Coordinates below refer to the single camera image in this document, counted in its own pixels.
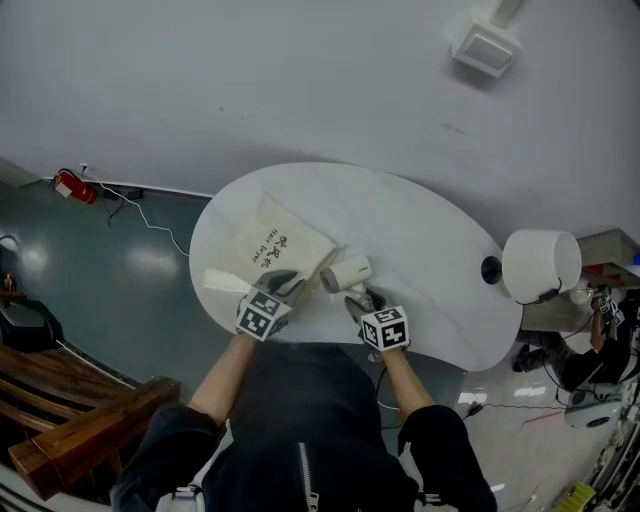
white wall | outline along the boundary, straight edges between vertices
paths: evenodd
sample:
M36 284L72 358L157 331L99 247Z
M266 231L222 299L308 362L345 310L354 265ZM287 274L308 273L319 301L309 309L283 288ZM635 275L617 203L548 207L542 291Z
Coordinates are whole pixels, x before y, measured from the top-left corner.
M413 178L499 241L640 241L640 11L529 0L499 81L448 40L492 0L3 0L0 154L215 193L299 160Z

lamp shade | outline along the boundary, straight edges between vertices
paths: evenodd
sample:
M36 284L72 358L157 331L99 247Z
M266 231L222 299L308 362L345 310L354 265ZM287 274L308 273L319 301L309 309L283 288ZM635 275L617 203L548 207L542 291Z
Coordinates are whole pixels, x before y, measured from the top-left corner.
M573 288L581 271L580 247L569 233L521 229L504 246L504 284L513 300L523 304L535 302L549 290Z

white table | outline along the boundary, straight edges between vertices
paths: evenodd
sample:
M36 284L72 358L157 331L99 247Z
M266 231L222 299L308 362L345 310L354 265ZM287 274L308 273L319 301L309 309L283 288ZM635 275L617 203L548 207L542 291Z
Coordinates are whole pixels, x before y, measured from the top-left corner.
M522 307L501 283L482 280L485 257L502 251L462 210L403 178L341 164L277 165L221 190L202 212L191 240L191 279L209 315L234 332L242 291L203 287L225 244L256 210L262 192L337 244L346 257L371 260L370 283L391 292L409 317L410 350L469 371L497 364L518 332ZM320 286L278 335L297 342L361 343L342 304Z

gray floor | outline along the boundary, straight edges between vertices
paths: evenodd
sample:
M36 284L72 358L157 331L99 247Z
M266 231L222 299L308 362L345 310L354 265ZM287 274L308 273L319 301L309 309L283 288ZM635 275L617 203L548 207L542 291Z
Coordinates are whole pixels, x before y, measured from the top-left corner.
M207 200L146 192L142 206L151 223L170 227L188 252L191 233ZM113 210L118 203L109 202ZM61 322L65 338L93 358L138 381L165 375L182 381L189 395L224 350L229 334L206 314L191 286L188 258L167 233L145 228L135 207L106 223L99 201L64 199L36 183L21 189L0 184L0 236L5 272L44 302ZM374 378L379 366L365 350L345 346ZM434 398L452 405L463 372L411 355ZM392 401L388 383L381 397ZM391 424L393 413L384 413Z

jacket zipper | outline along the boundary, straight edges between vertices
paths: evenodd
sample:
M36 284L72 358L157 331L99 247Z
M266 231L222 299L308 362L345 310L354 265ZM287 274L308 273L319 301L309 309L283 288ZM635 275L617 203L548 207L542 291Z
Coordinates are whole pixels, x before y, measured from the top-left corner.
M302 467L302 482L304 483L304 495L307 500L307 511L318 512L320 495L311 491L311 473L309 472L307 448L304 443L298 443L298 448L300 449L300 466Z

